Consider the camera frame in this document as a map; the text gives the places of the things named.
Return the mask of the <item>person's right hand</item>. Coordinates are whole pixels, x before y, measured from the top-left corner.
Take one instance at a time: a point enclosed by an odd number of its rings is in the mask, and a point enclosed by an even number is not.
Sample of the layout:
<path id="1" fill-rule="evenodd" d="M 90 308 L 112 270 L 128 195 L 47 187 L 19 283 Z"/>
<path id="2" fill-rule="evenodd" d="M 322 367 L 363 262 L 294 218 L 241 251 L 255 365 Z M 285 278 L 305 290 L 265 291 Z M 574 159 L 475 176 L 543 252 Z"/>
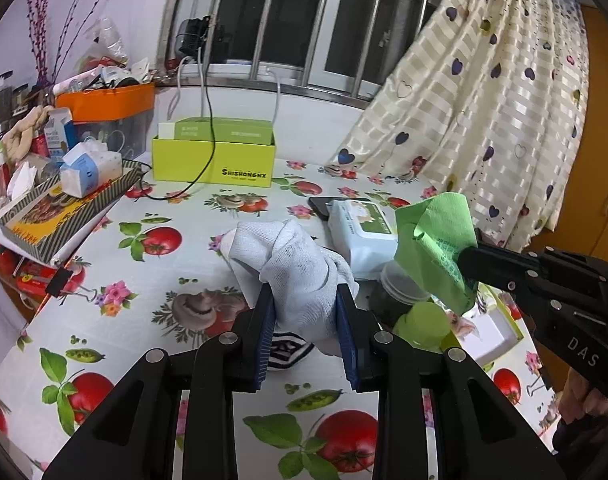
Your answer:
<path id="1" fill-rule="evenodd" d="M 570 368 L 559 400 L 559 413 L 567 425 L 585 416 L 608 417 L 608 399 Z"/>

